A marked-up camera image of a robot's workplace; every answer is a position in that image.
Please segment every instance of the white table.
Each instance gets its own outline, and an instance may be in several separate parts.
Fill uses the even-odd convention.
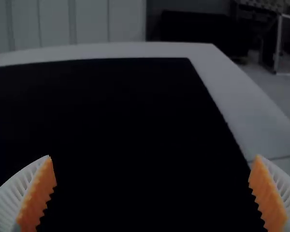
[[[247,161],[252,161],[256,154],[268,159],[290,155],[290,120],[212,44],[102,43],[50,47],[0,54],[0,66],[70,59],[149,57],[190,59]],[[221,155],[227,156],[228,151],[221,151]]]

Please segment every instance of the white wall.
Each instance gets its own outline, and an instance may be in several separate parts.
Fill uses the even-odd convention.
[[[146,0],[0,0],[0,52],[144,41]]]

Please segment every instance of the black foam mat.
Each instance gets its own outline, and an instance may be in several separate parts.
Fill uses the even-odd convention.
[[[246,160],[186,58],[0,67],[0,185],[48,154],[58,186],[38,231],[264,230]]]

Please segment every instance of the black furniture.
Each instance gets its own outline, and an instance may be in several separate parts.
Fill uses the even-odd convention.
[[[246,57],[251,43],[249,29],[223,14],[163,11],[157,31],[161,41],[212,43],[230,58]]]
[[[0,185],[49,154],[38,231],[265,231],[249,167],[186,58],[0,67]]]

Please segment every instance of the orange serrated edge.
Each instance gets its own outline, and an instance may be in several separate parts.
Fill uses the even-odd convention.
[[[57,185],[52,159],[49,157],[37,170],[33,183],[24,197],[16,221],[21,232],[36,231],[40,224],[40,217],[44,216],[43,210],[47,208],[46,202],[50,200],[53,187]]]
[[[268,232],[283,231],[288,220],[287,211],[261,156],[256,157],[248,181],[252,194],[256,196],[255,202],[259,204],[261,219],[265,221],[264,228]]]

